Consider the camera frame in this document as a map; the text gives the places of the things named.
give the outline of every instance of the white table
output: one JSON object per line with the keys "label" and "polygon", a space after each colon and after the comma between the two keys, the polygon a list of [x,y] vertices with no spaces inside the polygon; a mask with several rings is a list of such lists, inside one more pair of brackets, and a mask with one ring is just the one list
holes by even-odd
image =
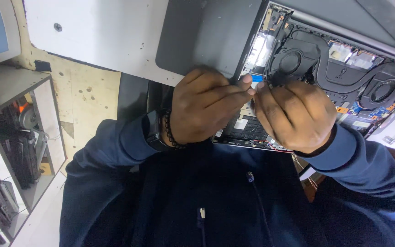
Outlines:
{"label": "white table", "polygon": [[[31,43],[39,49],[175,86],[156,53],[168,0],[25,0]],[[62,26],[58,32],[54,24]]]}

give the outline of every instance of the person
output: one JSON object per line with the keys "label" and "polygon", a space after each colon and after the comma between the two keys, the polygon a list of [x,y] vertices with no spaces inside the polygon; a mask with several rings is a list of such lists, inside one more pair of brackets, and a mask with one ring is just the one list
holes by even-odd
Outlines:
{"label": "person", "polygon": [[[146,115],[103,121],[66,168],[60,246],[395,246],[387,149],[335,124],[319,87],[251,83],[187,74],[161,114],[161,140],[176,147],[162,152]],[[312,203],[291,154],[208,140],[252,98],[266,132],[327,176]]]}

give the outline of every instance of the navy blue hoodie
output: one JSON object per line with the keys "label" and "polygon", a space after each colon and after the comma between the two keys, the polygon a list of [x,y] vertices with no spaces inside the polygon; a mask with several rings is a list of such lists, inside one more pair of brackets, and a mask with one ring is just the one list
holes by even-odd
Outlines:
{"label": "navy blue hoodie", "polygon": [[211,142],[157,153],[147,131],[145,116],[106,120],[74,155],[60,246],[395,246],[395,161],[356,131],[335,125],[304,158],[328,176],[313,203],[288,153]]}

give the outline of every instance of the hand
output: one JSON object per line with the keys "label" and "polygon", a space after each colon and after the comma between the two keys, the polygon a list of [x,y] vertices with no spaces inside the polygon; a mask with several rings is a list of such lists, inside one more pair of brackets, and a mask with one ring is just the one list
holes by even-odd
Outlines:
{"label": "hand", "polygon": [[271,90],[264,83],[257,88],[255,115],[279,144],[305,154],[326,144],[337,112],[319,87],[291,81]]}
{"label": "hand", "polygon": [[[252,77],[246,75],[238,85],[230,85],[220,73],[196,69],[188,73],[173,92],[170,127],[180,144],[201,142],[218,130],[252,99]],[[169,143],[164,131],[163,139]]]}

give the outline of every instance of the bracelet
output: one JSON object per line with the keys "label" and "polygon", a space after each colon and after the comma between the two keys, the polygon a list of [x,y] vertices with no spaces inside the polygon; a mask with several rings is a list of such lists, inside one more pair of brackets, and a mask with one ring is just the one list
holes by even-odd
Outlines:
{"label": "bracelet", "polygon": [[165,132],[167,133],[168,140],[172,143],[172,146],[176,149],[185,149],[187,145],[179,144],[172,135],[172,129],[170,128],[170,114],[172,113],[171,109],[168,109],[164,114],[164,127]]}

